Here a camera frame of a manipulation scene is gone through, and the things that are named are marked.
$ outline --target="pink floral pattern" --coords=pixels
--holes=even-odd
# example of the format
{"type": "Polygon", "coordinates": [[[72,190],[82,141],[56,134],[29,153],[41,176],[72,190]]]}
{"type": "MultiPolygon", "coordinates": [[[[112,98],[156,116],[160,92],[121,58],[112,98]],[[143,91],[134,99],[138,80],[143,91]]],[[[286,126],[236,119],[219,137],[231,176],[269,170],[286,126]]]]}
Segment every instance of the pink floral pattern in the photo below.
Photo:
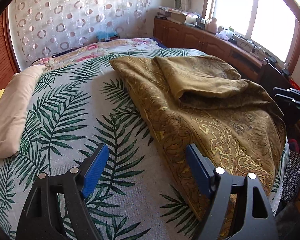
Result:
{"type": "Polygon", "coordinates": [[[46,70],[58,69],[90,58],[101,57],[110,53],[129,52],[136,50],[160,49],[158,43],[149,38],[114,40],[98,42],[76,49],[59,57],[42,58],[32,65],[45,65],[46,70]]]}

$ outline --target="circle-patterned curtain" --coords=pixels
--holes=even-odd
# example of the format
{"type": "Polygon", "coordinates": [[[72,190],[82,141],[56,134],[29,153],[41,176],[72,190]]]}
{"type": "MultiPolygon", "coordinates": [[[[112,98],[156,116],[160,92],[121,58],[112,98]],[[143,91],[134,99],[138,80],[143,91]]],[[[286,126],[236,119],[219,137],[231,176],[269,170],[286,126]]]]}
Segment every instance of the circle-patterned curtain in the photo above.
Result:
{"type": "Polygon", "coordinates": [[[14,0],[9,22],[16,56],[24,64],[20,67],[94,43],[97,31],[117,32],[121,38],[144,37],[150,1],[14,0]]]}

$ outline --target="cabinet door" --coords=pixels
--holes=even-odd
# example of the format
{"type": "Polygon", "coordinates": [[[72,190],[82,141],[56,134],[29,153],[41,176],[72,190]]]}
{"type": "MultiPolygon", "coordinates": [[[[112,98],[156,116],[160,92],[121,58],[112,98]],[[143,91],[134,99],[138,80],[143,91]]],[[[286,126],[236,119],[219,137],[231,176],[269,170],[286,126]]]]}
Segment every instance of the cabinet door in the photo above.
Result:
{"type": "Polygon", "coordinates": [[[196,29],[191,29],[189,27],[184,27],[181,47],[184,49],[201,49],[203,42],[203,33],[196,29]]]}
{"type": "Polygon", "coordinates": [[[181,35],[181,31],[181,25],[169,22],[166,30],[167,40],[163,44],[166,45],[168,48],[179,48],[179,37],[181,35]]]}
{"type": "Polygon", "coordinates": [[[153,36],[157,38],[162,44],[165,41],[166,23],[164,20],[154,19],[154,31],[153,36]]]}
{"type": "Polygon", "coordinates": [[[208,55],[213,55],[224,61],[227,61],[230,50],[230,46],[225,41],[214,36],[204,36],[202,51],[208,55]]]}

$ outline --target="brown paisley blanket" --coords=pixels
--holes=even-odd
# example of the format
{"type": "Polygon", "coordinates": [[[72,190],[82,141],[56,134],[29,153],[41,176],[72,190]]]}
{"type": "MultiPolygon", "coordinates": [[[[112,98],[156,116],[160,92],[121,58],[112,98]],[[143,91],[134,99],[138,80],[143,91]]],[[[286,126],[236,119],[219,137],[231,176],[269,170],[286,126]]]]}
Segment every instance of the brown paisley blanket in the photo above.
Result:
{"type": "Polygon", "coordinates": [[[120,57],[110,63],[198,218],[208,201],[185,160],[190,143],[231,174],[254,172],[270,192],[286,131],[282,112],[261,86],[213,56],[120,57]]]}

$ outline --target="black chair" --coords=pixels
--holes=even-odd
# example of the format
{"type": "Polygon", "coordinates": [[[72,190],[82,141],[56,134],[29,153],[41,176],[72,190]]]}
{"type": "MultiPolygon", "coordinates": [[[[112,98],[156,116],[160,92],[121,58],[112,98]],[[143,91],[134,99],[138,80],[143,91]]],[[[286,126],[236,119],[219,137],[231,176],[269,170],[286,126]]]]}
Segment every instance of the black chair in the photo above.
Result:
{"type": "Polygon", "coordinates": [[[299,120],[298,109],[294,106],[290,106],[287,103],[278,101],[274,97],[275,93],[273,92],[275,87],[282,89],[289,89],[292,87],[289,82],[288,75],[272,66],[268,59],[264,59],[257,83],[267,91],[267,93],[272,97],[272,99],[277,103],[283,112],[282,119],[286,124],[286,127],[294,125],[299,120]]]}

